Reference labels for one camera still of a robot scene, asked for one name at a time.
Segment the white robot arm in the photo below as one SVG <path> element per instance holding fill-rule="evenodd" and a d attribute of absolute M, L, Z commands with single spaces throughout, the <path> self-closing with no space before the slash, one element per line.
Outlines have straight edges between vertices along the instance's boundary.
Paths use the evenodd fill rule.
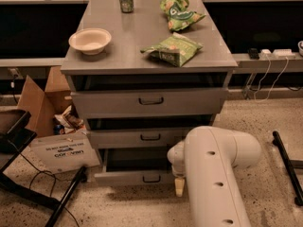
<path fill-rule="evenodd" d="M 176 195 L 188 191 L 195 227 L 251 227 L 234 169 L 256 165 L 260 154 L 253 135 L 208 126 L 168 151 Z"/>

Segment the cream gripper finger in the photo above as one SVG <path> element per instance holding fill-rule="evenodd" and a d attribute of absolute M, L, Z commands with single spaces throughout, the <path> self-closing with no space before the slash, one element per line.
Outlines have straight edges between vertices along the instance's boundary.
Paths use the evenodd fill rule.
<path fill-rule="evenodd" d="M 177 197 L 182 197 L 185 187 L 185 179 L 184 178 L 176 178 L 175 181 L 175 194 Z"/>

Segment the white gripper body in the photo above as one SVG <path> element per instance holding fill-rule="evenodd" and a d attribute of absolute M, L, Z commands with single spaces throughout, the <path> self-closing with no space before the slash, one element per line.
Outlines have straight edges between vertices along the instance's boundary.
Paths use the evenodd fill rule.
<path fill-rule="evenodd" d="M 184 178 L 186 176 L 184 142 L 180 141 L 174 147 L 172 147 L 168 151 L 167 157 L 171 163 L 172 174 L 175 177 Z"/>

